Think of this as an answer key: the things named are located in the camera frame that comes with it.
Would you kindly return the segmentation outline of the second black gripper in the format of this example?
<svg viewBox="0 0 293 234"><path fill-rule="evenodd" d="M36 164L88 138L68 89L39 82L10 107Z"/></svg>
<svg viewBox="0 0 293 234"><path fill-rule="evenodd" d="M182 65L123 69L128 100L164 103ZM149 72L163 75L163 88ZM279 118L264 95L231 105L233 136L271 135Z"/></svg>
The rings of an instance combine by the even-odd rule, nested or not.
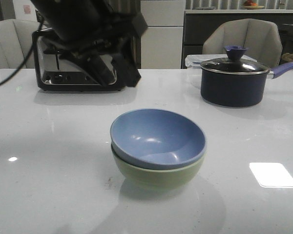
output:
<svg viewBox="0 0 293 234"><path fill-rule="evenodd" d="M113 84L114 68L117 79L125 86L136 87L141 75L135 63L135 43L146 30L147 23L141 13L62 11L60 39L63 53L60 59L81 60L97 50L99 55L90 56L87 62L88 73L98 84Z"/></svg>

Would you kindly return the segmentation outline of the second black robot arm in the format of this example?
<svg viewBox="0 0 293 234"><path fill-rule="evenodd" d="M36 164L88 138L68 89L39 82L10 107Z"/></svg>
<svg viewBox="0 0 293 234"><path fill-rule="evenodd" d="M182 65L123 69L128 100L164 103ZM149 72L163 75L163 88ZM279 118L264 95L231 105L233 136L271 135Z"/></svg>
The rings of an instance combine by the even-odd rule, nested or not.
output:
<svg viewBox="0 0 293 234"><path fill-rule="evenodd" d="M140 12L105 0L36 0L49 27L33 33L38 86L46 91L117 91L141 76L134 43L147 30Z"/></svg>

